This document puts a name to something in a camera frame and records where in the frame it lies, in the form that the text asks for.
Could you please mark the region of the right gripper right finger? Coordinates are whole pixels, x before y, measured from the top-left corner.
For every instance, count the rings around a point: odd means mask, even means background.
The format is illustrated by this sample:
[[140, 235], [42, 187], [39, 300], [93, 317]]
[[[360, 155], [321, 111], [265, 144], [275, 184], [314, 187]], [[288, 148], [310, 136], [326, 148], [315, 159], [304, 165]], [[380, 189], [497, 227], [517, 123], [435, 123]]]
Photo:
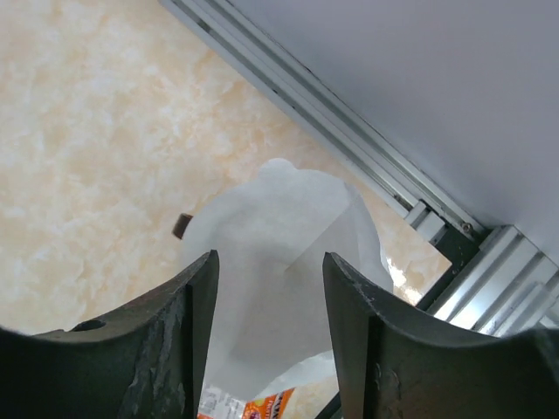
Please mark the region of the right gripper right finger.
[[343, 417], [557, 417], [556, 330], [494, 338], [418, 310], [337, 254], [322, 270]]

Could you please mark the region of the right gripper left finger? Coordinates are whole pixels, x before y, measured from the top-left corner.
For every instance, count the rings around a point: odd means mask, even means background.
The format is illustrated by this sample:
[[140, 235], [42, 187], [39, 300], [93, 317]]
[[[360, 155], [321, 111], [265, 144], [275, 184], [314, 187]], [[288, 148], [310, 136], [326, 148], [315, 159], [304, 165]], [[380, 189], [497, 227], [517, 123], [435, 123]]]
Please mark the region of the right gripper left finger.
[[194, 418], [217, 299], [209, 251], [70, 331], [1, 331], [3, 418]]

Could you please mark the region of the white paper coffee filters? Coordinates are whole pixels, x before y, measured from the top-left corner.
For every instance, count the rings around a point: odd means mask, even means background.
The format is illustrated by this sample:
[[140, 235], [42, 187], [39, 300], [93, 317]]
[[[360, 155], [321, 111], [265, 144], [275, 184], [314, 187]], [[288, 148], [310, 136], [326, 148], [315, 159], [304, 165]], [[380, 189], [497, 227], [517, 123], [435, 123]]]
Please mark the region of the white paper coffee filters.
[[273, 159], [257, 177], [200, 210], [183, 236], [183, 263], [219, 257], [204, 382], [239, 399], [335, 374], [322, 261], [334, 252], [394, 288], [376, 226], [358, 189]]

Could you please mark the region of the brown coffee dripper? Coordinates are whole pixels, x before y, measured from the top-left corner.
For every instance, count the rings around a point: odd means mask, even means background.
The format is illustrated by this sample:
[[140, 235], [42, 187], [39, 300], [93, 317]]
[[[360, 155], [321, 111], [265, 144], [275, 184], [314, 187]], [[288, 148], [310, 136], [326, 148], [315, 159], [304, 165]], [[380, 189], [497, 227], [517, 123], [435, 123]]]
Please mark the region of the brown coffee dripper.
[[183, 239], [184, 232], [186, 231], [190, 221], [192, 220], [193, 216], [186, 213], [181, 213], [177, 218], [174, 227], [172, 229], [172, 234], [179, 240]]

